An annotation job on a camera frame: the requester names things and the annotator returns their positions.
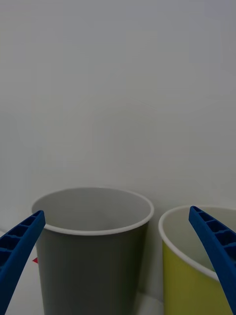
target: paper cup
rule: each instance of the paper cup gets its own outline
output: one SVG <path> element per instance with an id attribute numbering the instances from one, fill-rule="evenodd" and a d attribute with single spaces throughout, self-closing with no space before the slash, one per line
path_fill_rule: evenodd
<path id="1" fill-rule="evenodd" d="M 198 207 L 236 231 L 235 209 Z M 167 211 L 159 221 L 165 315 L 232 315 L 207 252 L 188 221 L 189 208 Z"/>
<path id="2" fill-rule="evenodd" d="M 148 222 L 145 197 L 78 188 L 39 199 L 45 228 L 37 241 L 45 315 L 130 315 Z"/>

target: table surface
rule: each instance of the table surface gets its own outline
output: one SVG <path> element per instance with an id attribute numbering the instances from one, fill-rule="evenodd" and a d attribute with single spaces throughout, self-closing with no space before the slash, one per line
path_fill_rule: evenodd
<path id="1" fill-rule="evenodd" d="M 21 274 L 6 315 L 43 315 L 37 257 L 33 248 Z M 139 293 L 136 301 L 136 315 L 163 315 L 163 305 L 158 300 Z"/>

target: cup rim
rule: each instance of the cup rim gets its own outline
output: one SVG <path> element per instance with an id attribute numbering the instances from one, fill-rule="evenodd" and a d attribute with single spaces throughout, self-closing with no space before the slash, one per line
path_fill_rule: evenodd
<path id="1" fill-rule="evenodd" d="M 217 273 L 204 267 L 203 265 L 201 265 L 200 263 L 196 262 L 195 260 L 191 259 L 188 255 L 184 254 L 182 251 L 180 251 L 167 237 L 164 228 L 163 228 L 163 223 L 166 219 L 166 217 L 168 217 L 169 215 L 171 215 L 173 212 L 182 210 L 184 208 L 190 208 L 191 205 L 185 205 L 185 206 L 181 206 L 181 207 L 176 207 L 173 208 L 171 210 L 168 210 L 167 212 L 165 212 L 160 220 L 159 220 L 159 224 L 158 224 L 158 229 L 159 229 L 159 233 L 161 235 L 162 240 L 164 241 L 164 243 L 179 257 L 181 258 L 183 261 L 185 261 L 188 265 L 192 266 L 194 269 L 200 271 L 201 273 L 205 274 L 206 276 L 219 281 L 219 278 L 217 276 Z M 236 209 L 234 208 L 225 208 L 225 207 L 221 207 L 221 206 L 214 206 L 214 205 L 197 205 L 198 208 L 214 208 L 214 209 L 225 209 L 225 210 L 230 210 L 230 211 L 236 211 Z"/>
<path id="2" fill-rule="evenodd" d="M 120 227 L 120 228 L 115 228 L 115 229 L 111 229 L 111 230 L 99 230 L 99 231 L 82 231 L 82 230 L 70 230 L 70 229 L 65 229 L 62 227 L 57 227 L 57 226 L 53 226 L 50 224 L 45 224 L 44 229 L 52 231 L 52 232 L 56 232 L 56 233 L 61 233 L 61 234 L 69 234 L 69 235 L 81 235 L 81 236 L 99 236 L 99 235 L 111 235 L 111 234 L 118 234 L 118 233 L 123 233 L 123 232 L 127 232 L 130 230 L 133 230 L 137 227 L 140 227 L 142 225 L 144 225 L 145 223 L 147 223 L 148 221 L 150 221 L 150 219 L 153 217 L 154 215 L 154 205 L 153 203 L 146 197 L 144 197 L 143 195 L 137 193 L 137 192 L 133 192 L 131 190 L 125 190 L 125 189 L 118 189 L 118 188 L 113 188 L 113 187 L 103 187 L 103 186 L 91 186 L 91 187 L 75 187 L 75 188 L 68 188 L 68 189 L 62 189 L 62 190 L 57 190 L 55 192 L 52 193 L 56 193 L 56 192 L 62 192 L 65 190 L 70 190 L 70 189 L 111 189 L 111 190 L 117 190 L 117 191 L 122 191 L 122 192 L 126 192 L 132 195 L 135 195 L 139 198 L 141 198 L 142 200 L 144 200 L 150 208 L 150 213 L 147 217 L 145 217 L 143 220 L 132 224 L 132 225 L 128 225 L 128 226 L 124 226 L 124 227 Z M 42 196 L 41 198 L 44 198 L 52 193 L 49 193 L 47 195 Z"/>

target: yellow paper cup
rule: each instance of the yellow paper cup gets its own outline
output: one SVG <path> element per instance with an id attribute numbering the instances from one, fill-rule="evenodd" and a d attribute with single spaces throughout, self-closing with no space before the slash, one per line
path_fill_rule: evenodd
<path id="1" fill-rule="evenodd" d="M 198 207 L 236 231 L 236 209 Z M 232 315 L 217 274 L 188 221 L 189 208 L 169 210 L 159 221 L 165 315 Z"/>

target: white backdrop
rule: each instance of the white backdrop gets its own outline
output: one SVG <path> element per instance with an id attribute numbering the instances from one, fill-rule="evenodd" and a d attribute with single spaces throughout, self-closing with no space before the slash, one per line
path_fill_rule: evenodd
<path id="1" fill-rule="evenodd" d="M 235 0 L 1 0 L 0 228 L 57 189 L 143 193 L 141 289 L 161 299 L 161 213 L 236 206 L 235 14 Z"/>

